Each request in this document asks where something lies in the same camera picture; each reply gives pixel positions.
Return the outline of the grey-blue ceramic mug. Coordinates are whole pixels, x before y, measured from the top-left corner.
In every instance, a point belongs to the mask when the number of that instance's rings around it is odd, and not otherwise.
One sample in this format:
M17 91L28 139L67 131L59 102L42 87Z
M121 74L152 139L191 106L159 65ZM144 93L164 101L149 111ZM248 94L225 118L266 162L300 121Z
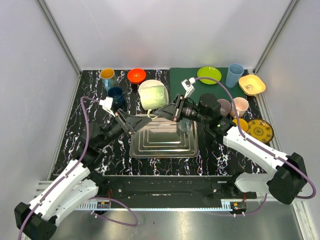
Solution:
M188 135L192 128L192 121L189 119L182 119L177 123L177 129L186 135Z

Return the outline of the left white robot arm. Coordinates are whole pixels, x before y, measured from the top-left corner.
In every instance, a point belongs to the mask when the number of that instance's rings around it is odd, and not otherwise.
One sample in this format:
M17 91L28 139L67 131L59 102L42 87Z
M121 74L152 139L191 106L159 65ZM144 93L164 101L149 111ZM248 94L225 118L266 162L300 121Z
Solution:
M111 193L109 180L96 171L102 161L99 145L106 145L124 133L134 134L148 123L147 116L133 116L122 110L113 114L107 129L86 117L84 146L79 157L71 160L62 173L29 203L20 202L14 209L18 238L49 240L59 224L83 202Z

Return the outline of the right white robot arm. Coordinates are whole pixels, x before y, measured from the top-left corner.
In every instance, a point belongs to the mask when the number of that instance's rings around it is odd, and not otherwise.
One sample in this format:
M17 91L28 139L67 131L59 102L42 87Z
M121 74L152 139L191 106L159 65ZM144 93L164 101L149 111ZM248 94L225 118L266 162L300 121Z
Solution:
M239 198L247 192L270 194L279 202L290 205L307 184L303 158L297 154L275 150L250 136L221 115L221 105L211 93L203 94L197 105L178 95L154 115L173 122L187 119L201 123L205 136L231 148L259 165L264 174L236 174L227 185L228 195Z

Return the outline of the light green mug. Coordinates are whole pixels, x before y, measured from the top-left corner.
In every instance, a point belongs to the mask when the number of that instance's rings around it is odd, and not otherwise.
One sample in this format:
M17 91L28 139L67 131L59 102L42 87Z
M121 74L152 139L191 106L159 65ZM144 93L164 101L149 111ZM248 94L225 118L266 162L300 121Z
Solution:
M151 111L157 110L166 106L169 103L168 90L163 85L144 87L139 92L142 108L147 111L147 116L150 116Z

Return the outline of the dark blue mug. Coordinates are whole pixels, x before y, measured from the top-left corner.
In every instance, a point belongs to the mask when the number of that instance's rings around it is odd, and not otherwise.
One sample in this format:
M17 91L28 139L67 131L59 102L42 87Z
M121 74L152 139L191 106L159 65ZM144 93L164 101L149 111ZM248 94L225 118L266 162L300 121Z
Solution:
M107 95L110 98L113 98L112 106L114 108L121 108L125 105L124 92L120 87L118 87L118 86L111 87L108 90Z

